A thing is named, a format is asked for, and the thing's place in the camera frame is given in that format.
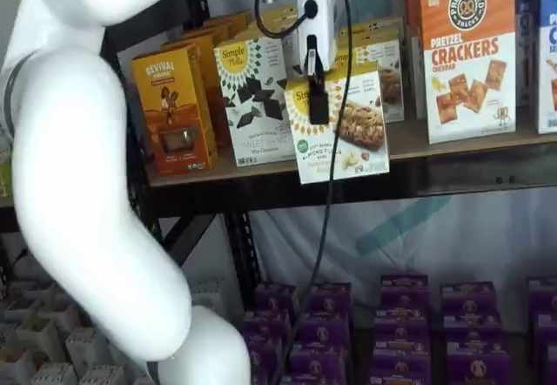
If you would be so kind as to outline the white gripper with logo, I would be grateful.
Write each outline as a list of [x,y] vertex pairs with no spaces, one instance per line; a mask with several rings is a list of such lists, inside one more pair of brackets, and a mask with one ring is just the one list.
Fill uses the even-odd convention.
[[[308,0],[297,0],[299,17]],[[325,71],[331,69],[337,54],[335,35],[336,0],[313,0],[317,4],[315,18],[305,19],[297,28],[299,63],[305,66],[309,87],[309,119],[311,124],[328,123],[328,97]]]

